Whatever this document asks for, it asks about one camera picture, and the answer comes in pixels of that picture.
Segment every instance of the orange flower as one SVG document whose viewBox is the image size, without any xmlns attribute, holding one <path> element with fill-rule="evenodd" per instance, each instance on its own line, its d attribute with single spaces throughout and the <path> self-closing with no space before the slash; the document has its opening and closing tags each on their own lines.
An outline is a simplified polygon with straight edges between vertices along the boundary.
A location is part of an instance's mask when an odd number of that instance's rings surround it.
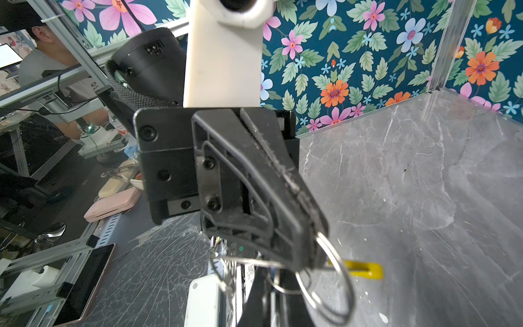
<svg viewBox="0 0 523 327">
<path fill-rule="evenodd" d="M 456 53 L 456 59 L 460 59 L 461 57 L 463 57 L 464 53 L 465 53 L 465 47 L 459 47 L 459 50 Z"/>
<path fill-rule="evenodd" d="M 345 101 L 345 97 L 349 94 L 347 88 L 349 85 L 343 83 L 342 80 L 336 81 L 336 84 L 329 83 L 327 88 L 322 91 L 322 104 L 325 107 L 337 106 L 338 103 Z"/>
<path fill-rule="evenodd" d="M 485 85 L 486 81 L 492 81 L 496 77 L 496 73 L 499 69 L 499 61 L 494 61 L 496 55 L 489 52 L 485 56 L 485 51 L 482 51 L 476 55 L 476 58 L 469 60 L 469 66 L 465 69 L 466 75 L 469 77 L 469 82 L 474 84 L 477 81 L 479 85 Z"/>
<path fill-rule="evenodd" d="M 488 34 L 493 34 L 501 29 L 501 21 L 497 18 L 489 18 L 485 29 Z"/>
<path fill-rule="evenodd" d="M 394 94 L 394 98 L 388 99 L 387 102 L 385 103 L 385 105 L 390 106 L 395 103 L 405 101 L 410 97 L 411 97 L 411 94 L 409 92 L 405 92 L 405 94 L 403 94 L 403 92 L 398 92 L 398 93 Z"/>
</svg>

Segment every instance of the grey marble surface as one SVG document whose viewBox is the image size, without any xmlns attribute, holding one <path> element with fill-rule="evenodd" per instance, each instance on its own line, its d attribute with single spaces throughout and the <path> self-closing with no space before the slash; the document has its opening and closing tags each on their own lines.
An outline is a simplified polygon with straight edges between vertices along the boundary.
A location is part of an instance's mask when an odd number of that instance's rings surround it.
<svg viewBox="0 0 523 327">
<path fill-rule="evenodd" d="M 352 326 L 523 325 L 522 125 L 437 91 L 303 138 L 300 171 L 342 257 L 384 268 Z"/>
<path fill-rule="evenodd" d="M 130 216 L 120 218 L 124 221 L 117 225 L 117 249 L 126 252 L 117 252 L 110 263 L 88 317 L 79 326 L 184 324 L 189 284 L 207 274 L 209 239 L 199 233 L 198 212 L 154 226 L 147 203 L 139 204 L 135 215 L 130 211 Z"/>
</svg>

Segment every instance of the pink case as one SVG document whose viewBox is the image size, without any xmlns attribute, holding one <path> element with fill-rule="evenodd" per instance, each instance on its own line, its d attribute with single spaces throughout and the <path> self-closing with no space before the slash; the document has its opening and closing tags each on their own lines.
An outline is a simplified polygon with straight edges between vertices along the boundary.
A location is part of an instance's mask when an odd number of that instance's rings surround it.
<svg viewBox="0 0 523 327">
<path fill-rule="evenodd" d="M 84 218 L 88 222 L 94 222 L 115 213 L 125 211 L 134 207 L 138 202 L 140 192 L 137 188 L 129 188 L 125 191 L 108 196 L 100 201 L 96 201 L 85 213 Z"/>
</svg>

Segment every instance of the man's ear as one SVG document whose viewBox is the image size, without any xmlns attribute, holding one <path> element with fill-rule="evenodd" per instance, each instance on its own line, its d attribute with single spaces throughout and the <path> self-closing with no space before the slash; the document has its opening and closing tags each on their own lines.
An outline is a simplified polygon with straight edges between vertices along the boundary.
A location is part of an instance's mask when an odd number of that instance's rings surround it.
<svg viewBox="0 0 523 327">
<path fill-rule="evenodd" d="M 36 35 L 38 40 L 43 41 L 45 43 L 53 43 L 53 39 L 51 39 L 49 35 L 50 31 L 47 29 L 47 27 L 36 26 L 32 28 L 32 31 Z"/>
</svg>

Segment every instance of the monitor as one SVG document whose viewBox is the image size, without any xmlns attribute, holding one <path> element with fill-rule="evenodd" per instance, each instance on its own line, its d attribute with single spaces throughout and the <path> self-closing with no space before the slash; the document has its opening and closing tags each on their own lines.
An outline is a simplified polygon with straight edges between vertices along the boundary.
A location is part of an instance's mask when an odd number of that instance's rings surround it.
<svg viewBox="0 0 523 327">
<path fill-rule="evenodd" d="M 18 55 L 8 44 L 0 46 L 0 70 L 22 62 Z"/>
</svg>

